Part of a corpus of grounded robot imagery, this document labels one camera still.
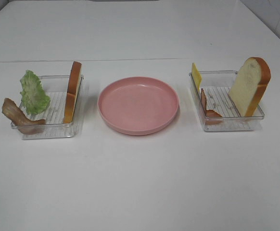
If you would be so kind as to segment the pink round plate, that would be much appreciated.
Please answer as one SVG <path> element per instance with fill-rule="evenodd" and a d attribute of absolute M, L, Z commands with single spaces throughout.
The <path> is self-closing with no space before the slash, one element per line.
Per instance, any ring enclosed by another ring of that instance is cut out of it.
<path fill-rule="evenodd" d="M 148 135 L 175 118 L 179 99 L 165 82 L 150 77 L 128 77 L 100 93 L 98 109 L 107 126 L 128 135 Z"/>

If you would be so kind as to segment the brown bacon strip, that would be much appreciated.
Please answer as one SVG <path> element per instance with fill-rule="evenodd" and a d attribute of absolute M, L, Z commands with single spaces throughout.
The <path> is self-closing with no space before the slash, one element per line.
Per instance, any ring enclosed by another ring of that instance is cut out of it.
<path fill-rule="evenodd" d="M 30 120 L 23 111 L 9 98 L 4 99 L 1 107 L 2 113 L 10 119 L 16 126 L 24 126 L 18 130 L 25 135 L 33 135 L 42 133 L 44 131 L 45 119 Z"/>

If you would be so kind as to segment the left clear plastic tray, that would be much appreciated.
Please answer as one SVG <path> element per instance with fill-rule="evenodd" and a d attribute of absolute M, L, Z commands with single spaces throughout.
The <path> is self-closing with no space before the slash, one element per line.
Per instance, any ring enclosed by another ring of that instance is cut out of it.
<path fill-rule="evenodd" d="M 47 110 L 37 115 L 29 115 L 26 113 L 25 107 L 22 104 L 19 105 L 19 108 L 30 120 L 45 119 L 46 124 L 17 126 L 12 122 L 11 128 L 18 131 L 25 129 L 27 131 L 34 132 L 34 134 L 21 133 L 20 135 L 22 135 L 23 140 L 69 138 L 78 134 L 78 132 L 82 129 L 84 115 L 83 110 L 85 104 L 83 78 L 83 75 L 81 75 L 74 116 L 71 123 L 63 122 L 69 75 L 39 76 L 45 93 L 51 99 Z"/>

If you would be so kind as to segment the bread slice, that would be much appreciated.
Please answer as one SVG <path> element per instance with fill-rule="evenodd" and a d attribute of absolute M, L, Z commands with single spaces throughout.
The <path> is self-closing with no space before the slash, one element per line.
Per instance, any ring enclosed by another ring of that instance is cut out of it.
<path fill-rule="evenodd" d="M 76 61 L 73 62 L 70 76 L 69 76 L 68 86 L 67 86 L 64 119 L 63 119 L 64 124 L 71 123 L 73 120 L 76 100 L 78 96 L 78 90 L 81 81 L 81 68 L 82 68 L 81 63 Z"/>
<path fill-rule="evenodd" d="M 270 68 L 264 59 L 250 57 L 244 62 L 229 90 L 229 97 L 240 116 L 250 117 L 254 114 L 270 79 Z"/>

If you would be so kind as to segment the green lettuce leaf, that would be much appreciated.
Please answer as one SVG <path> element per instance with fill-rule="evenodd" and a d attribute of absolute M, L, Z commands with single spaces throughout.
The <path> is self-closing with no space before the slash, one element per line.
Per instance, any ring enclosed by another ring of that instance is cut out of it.
<path fill-rule="evenodd" d="M 21 102 L 26 113 L 36 115 L 44 112 L 51 99 L 45 93 L 39 77 L 33 71 L 26 70 L 24 76 L 20 79 L 20 83 L 22 86 Z"/>

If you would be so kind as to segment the pink ham slice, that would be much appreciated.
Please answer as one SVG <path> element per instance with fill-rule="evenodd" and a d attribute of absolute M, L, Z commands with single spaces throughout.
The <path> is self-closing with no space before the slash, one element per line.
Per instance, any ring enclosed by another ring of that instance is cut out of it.
<path fill-rule="evenodd" d="M 222 116 L 219 113 L 217 113 L 212 109 L 209 110 L 207 109 L 207 98 L 203 88 L 201 88 L 201 104 L 204 109 L 206 125 L 216 125 L 222 122 L 221 120 Z"/>

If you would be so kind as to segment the right clear plastic tray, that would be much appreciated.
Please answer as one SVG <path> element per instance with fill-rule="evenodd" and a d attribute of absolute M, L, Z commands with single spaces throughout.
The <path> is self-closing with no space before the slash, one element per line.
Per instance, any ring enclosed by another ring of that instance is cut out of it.
<path fill-rule="evenodd" d="M 198 92 L 191 73 L 191 95 L 194 100 L 200 123 L 204 131 L 251 131 L 260 127 L 260 121 L 265 114 L 260 106 L 256 108 L 252 117 L 241 117 L 234 103 L 228 96 L 228 92 L 236 78 L 237 71 L 200 71 L 202 81 Z M 216 125 L 206 125 L 204 109 L 201 104 L 201 88 L 204 89 L 207 98 L 207 109 L 219 113 L 222 122 Z"/>

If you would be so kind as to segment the clear plastic tray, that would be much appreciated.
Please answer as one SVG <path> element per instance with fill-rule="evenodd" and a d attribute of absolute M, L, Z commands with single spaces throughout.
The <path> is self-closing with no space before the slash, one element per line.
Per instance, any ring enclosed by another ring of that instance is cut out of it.
<path fill-rule="evenodd" d="M 51 99 L 47 110 L 37 115 L 29 115 L 26 113 L 25 107 L 22 104 L 19 105 L 19 108 L 30 120 L 45 119 L 46 124 L 17 126 L 12 122 L 11 128 L 18 131 L 25 129 L 27 131 L 34 132 L 34 134 L 21 133 L 20 135 L 22 135 L 23 140 L 69 138 L 78 134 L 78 132 L 82 129 L 84 115 L 83 110 L 85 104 L 83 78 L 83 75 L 81 75 L 74 116 L 71 123 L 63 122 L 69 75 L 39 76 L 45 93 Z"/>
<path fill-rule="evenodd" d="M 260 121 L 265 114 L 260 106 L 256 108 L 252 117 L 241 117 L 234 103 L 228 96 L 228 92 L 236 78 L 237 71 L 200 71 L 202 81 L 198 92 L 191 73 L 191 95 L 194 100 L 200 123 L 204 131 L 251 131 L 260 127 Z M 207 109 L 219 113 L 222 122 L 216 125 L 206 125 L 204 109 L 201 104 L 201 88 L 204 89 L 207 98 Z"/>

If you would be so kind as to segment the yellow cheese slice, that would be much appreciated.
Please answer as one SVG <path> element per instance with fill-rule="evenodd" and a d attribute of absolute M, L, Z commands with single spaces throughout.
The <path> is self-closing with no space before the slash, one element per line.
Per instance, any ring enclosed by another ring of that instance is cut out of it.
<path fill-rule="evenodd" d="M 202 76 L 200 74 L 200 72 L 198 71 L 195 63 L 191 64 L 191 75 L 192 75 L 192 79 L 194 81 L 195 87 L 197 89 L 197 91 L 200 91 L 200 84 L 202 81 Z"/>

